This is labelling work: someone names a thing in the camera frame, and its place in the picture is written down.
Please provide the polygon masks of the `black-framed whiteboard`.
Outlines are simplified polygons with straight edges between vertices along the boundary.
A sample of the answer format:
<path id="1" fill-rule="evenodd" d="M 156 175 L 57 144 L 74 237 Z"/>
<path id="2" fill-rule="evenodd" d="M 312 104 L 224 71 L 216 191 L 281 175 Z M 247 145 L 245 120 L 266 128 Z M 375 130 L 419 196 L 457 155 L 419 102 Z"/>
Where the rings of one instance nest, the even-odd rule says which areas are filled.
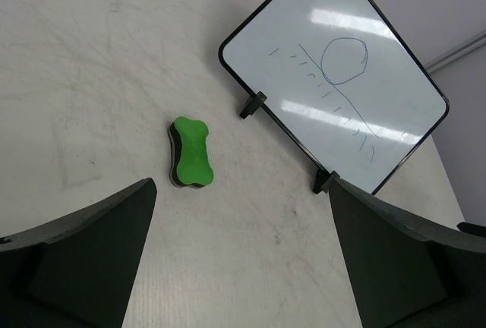
<path id="1" fill-rule="evenodd" d="M 266 0 L 219 61 L 320 169 L 370 194 L 450 109 L 373 0 Z"/>

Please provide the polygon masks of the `green bone-shaped whiteboard eraser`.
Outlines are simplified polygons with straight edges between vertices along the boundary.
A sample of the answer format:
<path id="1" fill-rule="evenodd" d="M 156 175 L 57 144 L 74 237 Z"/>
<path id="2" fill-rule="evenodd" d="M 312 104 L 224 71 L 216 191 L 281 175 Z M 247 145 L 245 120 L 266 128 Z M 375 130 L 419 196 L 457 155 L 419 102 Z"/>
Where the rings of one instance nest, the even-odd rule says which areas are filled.
<path id="1" fill-rule="evenodd" d="M 214 179 L 207 152 L 209 128 L 200 120 L 177 117 L 169 127 L 171 179 L 180 188 L 204 188 Z"/>

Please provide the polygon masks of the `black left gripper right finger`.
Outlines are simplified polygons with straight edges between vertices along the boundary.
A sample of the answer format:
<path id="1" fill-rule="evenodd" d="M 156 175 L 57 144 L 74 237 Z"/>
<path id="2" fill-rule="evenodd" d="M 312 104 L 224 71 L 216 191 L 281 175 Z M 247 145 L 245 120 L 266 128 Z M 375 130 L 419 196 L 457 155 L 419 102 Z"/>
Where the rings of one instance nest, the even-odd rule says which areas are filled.
<path id="1" fill-rule="evenodd" d="M 456 229 L 340 178 L 330 205 L 364 327 L 483 327 L 485 228 Z"/>

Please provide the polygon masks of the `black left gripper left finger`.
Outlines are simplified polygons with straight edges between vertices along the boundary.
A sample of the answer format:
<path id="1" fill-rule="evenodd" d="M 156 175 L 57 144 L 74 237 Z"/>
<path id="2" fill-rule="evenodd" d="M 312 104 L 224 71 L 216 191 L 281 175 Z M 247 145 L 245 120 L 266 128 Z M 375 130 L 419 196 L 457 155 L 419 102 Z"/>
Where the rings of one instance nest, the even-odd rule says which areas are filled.
<path id="1" fill-rule="evenodd" d="M 3 327 L 120 327 L 153 217 L 152 178 L 1 239 Z"/>

